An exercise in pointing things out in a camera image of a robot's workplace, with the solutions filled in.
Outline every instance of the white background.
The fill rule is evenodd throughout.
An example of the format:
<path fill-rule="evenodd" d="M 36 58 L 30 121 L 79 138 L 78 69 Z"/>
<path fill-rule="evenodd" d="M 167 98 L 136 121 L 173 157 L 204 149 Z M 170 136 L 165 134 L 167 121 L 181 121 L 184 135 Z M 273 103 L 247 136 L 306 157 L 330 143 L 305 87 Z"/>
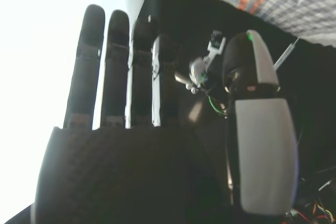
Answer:
<path fill-rule="evenodd" d="M 124 0 L 0 3 L 0 223 L 4 223 L 34 201 L 50 133 L 63 124 L 86 7 L 102 6 L 108 26 L 112 11 L 124 10 L 125 5 Z"/>

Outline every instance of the orange stripe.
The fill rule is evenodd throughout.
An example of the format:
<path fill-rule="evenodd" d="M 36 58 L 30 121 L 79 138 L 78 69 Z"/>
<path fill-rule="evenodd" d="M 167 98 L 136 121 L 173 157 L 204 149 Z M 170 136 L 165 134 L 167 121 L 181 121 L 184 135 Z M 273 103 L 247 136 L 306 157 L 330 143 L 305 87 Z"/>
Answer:
<path fill-rule="evenodd" d="M 246 10 L 247 4 L 248 4 L 248 0 L 239 0 L 238 9 L 239 10 Z"/>
<path fill-rule="evenodd" d="M 251 10 L 249 11 L 251 14 L 254 14 L 258 7 L 264 2 L 265 0 L 255 0 Z"/>

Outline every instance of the gray checkered fabric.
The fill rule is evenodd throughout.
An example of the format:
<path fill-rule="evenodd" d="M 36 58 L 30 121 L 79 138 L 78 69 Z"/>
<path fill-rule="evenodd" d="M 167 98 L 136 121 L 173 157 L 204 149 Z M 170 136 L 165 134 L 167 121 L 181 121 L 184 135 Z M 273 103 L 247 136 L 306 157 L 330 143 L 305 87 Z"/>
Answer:
<path fill-rule="evenodd" d="M 336 47 L 336 0 L 224 0 L 311 43 Z"/>

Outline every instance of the checkered cloth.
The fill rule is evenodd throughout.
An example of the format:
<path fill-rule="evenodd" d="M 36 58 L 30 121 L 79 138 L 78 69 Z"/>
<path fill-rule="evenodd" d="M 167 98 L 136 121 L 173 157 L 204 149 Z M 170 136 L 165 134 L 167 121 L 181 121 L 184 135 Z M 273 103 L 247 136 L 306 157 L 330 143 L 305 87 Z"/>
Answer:
<path fill-rule="evenodd" d="M 336 0 L 224 0 L 311 43 L 336 47 Z"/>

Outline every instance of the green wire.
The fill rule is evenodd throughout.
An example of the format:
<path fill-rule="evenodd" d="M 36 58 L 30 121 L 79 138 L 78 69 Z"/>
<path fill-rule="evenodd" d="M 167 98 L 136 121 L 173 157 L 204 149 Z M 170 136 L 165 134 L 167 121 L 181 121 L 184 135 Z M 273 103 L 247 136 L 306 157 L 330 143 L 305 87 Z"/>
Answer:
<path fill-rule="evenodd" d="M 214 105 L 214 103 L 212 102 L 212 99 L 211 99 L 211 97 L 209 97 L 209 102 L 210 102 L 210 104 L 211 104 L 211 107 L 218 113 L 218 114 L 220 114 L 220 115 L 223 115 L 224 116 L 224 114 L 223 114 L 223 112 L 222 111 L 220 111 L 218 108 L 216 108 L 216 106 Z"/>

